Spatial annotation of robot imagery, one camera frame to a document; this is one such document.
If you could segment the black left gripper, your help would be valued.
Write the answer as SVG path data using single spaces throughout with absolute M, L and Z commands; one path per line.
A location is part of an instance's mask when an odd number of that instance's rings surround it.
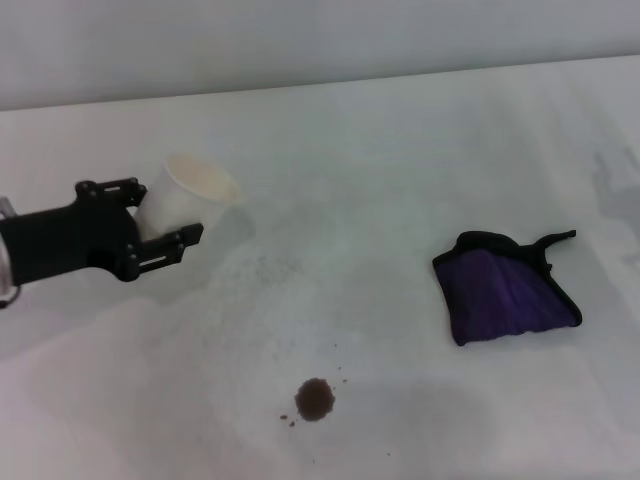
M 100 201 L 75 201 L 1 222 L 13 285 L 86 268 L 100 268 L 131 282 L 180 263 L 185 250 L 197 245 L 204 232 L 196 223 L 141 241 L 126 210 L 138 207 L 147 193 L 135 177 L 102 183 L 83 180 L 75 184 L 75 191 L 78 199 Z

